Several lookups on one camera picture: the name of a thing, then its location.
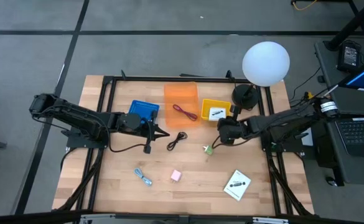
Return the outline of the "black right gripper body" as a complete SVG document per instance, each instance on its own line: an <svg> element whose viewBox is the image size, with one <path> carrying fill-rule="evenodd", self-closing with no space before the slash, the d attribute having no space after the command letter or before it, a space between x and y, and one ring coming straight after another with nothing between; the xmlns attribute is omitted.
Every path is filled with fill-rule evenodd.
<svg viewBox="0 0 364 224"><path fill-rule="evenodd" d="M237 121L231 116L220 118L217 124L220 142L223 144L233 144L236 139L245 139L248 136L246 125Z"/></svg>

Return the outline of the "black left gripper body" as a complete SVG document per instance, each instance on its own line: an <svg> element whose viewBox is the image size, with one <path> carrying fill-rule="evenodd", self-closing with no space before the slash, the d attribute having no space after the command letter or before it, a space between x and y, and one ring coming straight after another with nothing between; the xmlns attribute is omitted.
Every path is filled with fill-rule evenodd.
<svg viewBox="0 0 364 224"><path fill-rule="evenodd" d="M147 119L142 119L139 131L138 131L138 135L140 137L154 139L155 138L154 132L155 132L154 123Z"/></svg>

